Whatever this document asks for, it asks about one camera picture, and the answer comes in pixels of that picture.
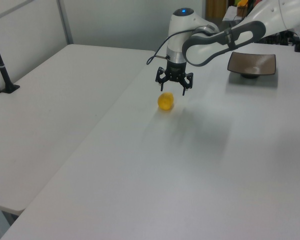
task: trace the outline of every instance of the colorful object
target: colorful object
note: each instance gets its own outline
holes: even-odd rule
[[[164,92],[158,98],[158,106],[164,111],[170,110],[174,105],[174,95],[171,92]]]
[[[238,4],[236,5],[237,7],[245,7],[248,5],[248,0],[241,0],[238,2]]]

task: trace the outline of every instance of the brown bowl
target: brown bowl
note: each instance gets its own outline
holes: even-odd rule
[[[276,73],[276,68],[276,55],[274,54],[233,52],[227,69],[245,78],[253,79],[261,75],[273,75]]]

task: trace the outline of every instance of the yellow ball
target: yellow ball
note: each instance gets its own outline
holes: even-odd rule
[[[172,92],[164,92],[158,98],[158,106],[160,109],[168,111],[174,105],[174,95]]]

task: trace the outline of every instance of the tabletop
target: tabletop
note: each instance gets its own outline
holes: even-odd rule
[[[2,240],[300,240],[300,53],[237,51],[276,54],[276,74],[189,65],[168,112],[166,63],[145,66]]]
[[[31,203],[151,54],[68,45],[0,94],[1,210]]]

